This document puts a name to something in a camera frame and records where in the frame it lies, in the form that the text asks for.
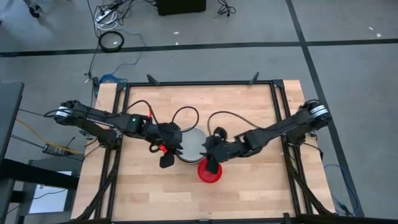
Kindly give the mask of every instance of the white cable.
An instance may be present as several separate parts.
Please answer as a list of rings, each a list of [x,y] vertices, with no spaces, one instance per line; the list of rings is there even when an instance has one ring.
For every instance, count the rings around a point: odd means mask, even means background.
[[[118,14],[117,14],[116,11],[112,12],[112,16],[111,16],[111,19],[109,21],[97,23],[96,18],[97,18],[97,15],[98,15],[99,12],[101,12],[101,11],[96,12],[95,15],[94,15],[94,23],[95,23],[95,26],[98,29],[100,29],[102,31],[109,31],[109,30],[115,29],[118,26],[118,22],[115,21],[118,18]],[[103,28],[103,27],[106,27],[106,26],[110,26],[111,24],[114,24],[113,27],[107,28],[107,29]]]

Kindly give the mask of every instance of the gray floor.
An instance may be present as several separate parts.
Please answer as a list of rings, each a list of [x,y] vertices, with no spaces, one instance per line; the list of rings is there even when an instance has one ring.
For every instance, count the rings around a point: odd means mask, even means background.
[[[45,13],[39,20],[30,17],[22,1],[15,1],[0,26],[0,52],[95,48],[85,1],[37,2]],[[93,7],[102,1],[91,2]],[[146,3],[136,4],[121,28],[141,33],[149,46],[176,42],[182,45],[298,41],[284,0],[228,0],[237,9],[230,18],[215,18],[218,3],[207,2],[204,13],[167,17],[158,16],[156,8]],[[293,3],[307,41],[398,38],[397,1]],[[125,46],[141,46],[137,37],[125,38]],[[397,109],[394,96],[398,94],[398,44],[310,47],[310,52],[365,215],[398,218],[398,181],[393,178],[398,172],[394,139],[398,125],[392,117]],[[120,63],[132,62],[137,56],[138,53],[99,54],[93,64],[93,75],[111,73]],[[60,102],[70,99],[89,103],[91,86],[84,83],[83,73],[87,72],[91,58],[92,54],[0,58],[0,79],[23,81],[21,108],[38,113],[55,109]],[[145,52],[135,67],[122,67],[116,75],[130,82],[145,82],[148,73],[160,81],[248,80],[256,72],[260,72],[260,79],[298,79],[306,99],[317,97],[300,47]],[[83,150],[85,140],[77,129],[23,112],[19,117],[57,144],[66,144],[76,136],[71,147]],[[13,133],[40,143],[19,124]],[[336,164],[327,129],[319,132],[318,144],[325,152],[324,164]],[[49,156],[11,140],[7,157],[27,162]],[[349,205],[339,170],[328,168],[326,174],[332,194]],[[15,215],[10,214],[7,222],[13,223]],[[32,220],[40,221],[26,223],[51,223],[59,217]]]

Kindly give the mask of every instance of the red bowl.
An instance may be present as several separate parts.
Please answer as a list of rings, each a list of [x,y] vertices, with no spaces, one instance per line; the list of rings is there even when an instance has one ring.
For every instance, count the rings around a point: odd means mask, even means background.
[[[198,166],[199,178],[208,184],[217,182],[217,180],[219,180],[221,175],[223,174],[223,169],[221,168],[221,165],[218,164],[218,173],[212,174],[211,172],[208,172],[206,170],[206,164],[207,164],[207,159],[202,159],[202,161],[199,163]]]

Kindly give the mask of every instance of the black floor line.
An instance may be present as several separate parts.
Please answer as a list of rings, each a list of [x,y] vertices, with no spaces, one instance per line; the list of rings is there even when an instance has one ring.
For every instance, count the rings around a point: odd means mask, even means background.
[[[298,40],[301,43],[301,48],[303,50],[305,61],[306,61],[307,65],[308,65],[308,69],[309,69],[309,72],[310,72],[310,75],[311,75],[312,82],[313,82],[313,84],[315,86],[315,91],[317,92],[319,100],[322,101],[326,106],[328,106],[325,94],[323,92],[323,89],[322,89],[322,86],[321,86],[321,83],[320,83],[320,80],[319,80],[319,77],[318,77],[318,73],[317,73],[317,71],[315,69],[315,65],[313,63],[310,51],[308,49],[308,45],[307,45],[307,43],[305,41],[303,32],[301,30],[301,25],[299,23],[299,19],[297,18],[295,9],[293,7],[292,0],[286,0],[286,4],[287,4],[287,7],[289,8],[290,16],[292,17],[294,28],[296,30]],[[340,139],[338,137],[336,125],[335,125],[335,122],[333,120],[329,123],[328,128],[329,128],[329,132],[330,132],[330,136],[331,136],[331,141],[332,141],[333,146],[334,146],[335,151],[336,151],[336,156],[337,156],[338,163],[346,171],[345,182],[346,182],[346,188],[347,188],[347,192],[348,192],[348,195],[349,195],[349,199],[351,200],[351,204],[354,207],[356,205],[356,199],[354,198],[353,195],[351,195],[349,193],[348,185],[351,186],[351,190],[355,194],[355,197],[358,199],[358,209],[357,209],[357,212],[356,212],[356,216],[357,217],[364,217],[364,212],[363,212],[363,209],[362,209],[362,206],[361,206],[361,202],[359,201],[359,197],[358,197],[358,194],[356,192],[356,188],[355,188],[355,185],[354,185],[354,182],[353,182],[353,178],[352,178],[351,172],[349,171],[349,168],[348,168],[348,163],[347,163],[347,160],[346,160],[346,157],[345,157],[345,154],[344,154],[344,150],[343,150],[343,147],[341,146],[341,142],[340,142]]]
[[[328,40],[309,41],[307,46],[337,46],[337,45],[369,45],[369,44],[398,44],[398,39],[375,39],[375,40]],[[168,51],[168,50],[198,50],[198,49],[234,49],[247,47],[301,47],[300,42],[241,42],[226,44],[190,44],[190,45],[166,45],[147,47],[146,51]],[[141,52],[145,47],[124,47],[118,53]],[[76,50],[36,50],[25,52],[0,52],[0,57],[26,57],[26,56],[51,56],[51,55],[76,55],[93,54],[95,49]]]

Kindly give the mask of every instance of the wooden table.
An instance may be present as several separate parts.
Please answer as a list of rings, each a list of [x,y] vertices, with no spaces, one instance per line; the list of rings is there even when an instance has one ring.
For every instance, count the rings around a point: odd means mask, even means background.
[[[300,82],[284,81],[291,113],[304,102]],[[111,111],[116,84],[102,84],[96,108]],[[282,114],[282,100],[279,97]],[[194,106],[200,113],[198,128],[207,133],[210,114],[219,110],[240,114],[259,126],[276,122],[269,85],[225,86],[149,86],[131,88],[129,104],[147,100],[159,122],[169,122],[182,106]],[[119,108],[123,102],[121,96]],[[148,114],[145,104],[130,113]],[[195,122],[193,111],[184,110],[176,119],[183,129]],[[224,127],[229,137],[252,129],[244,121],[228,114],[218,114],[211,128]],[[317,145],[307,136],[309,144]],[[93,150],[94,144],[86,149]],[[249,158],[236,158],[222,163],[223,176],[215,184],[203,183],[197,176],[197,165],[176,161],[174,166],[159,167],[161,153],[148,151],[149,143],[124,137],[112,221],[196,220],[226,218],[279,218],[284,212],[294,217],[292,197],[280,139],[272,140],[261,153]],[[334,212],[319,152],[301,147],[307,184],[324,206]],[[94,197],[100,182],[104,150],[97,150],[84,161],[76,192],[72,218],[79,216]],[[302,211],[302,193],[297,186]],[[103,214],[108,202],[103,200]]]

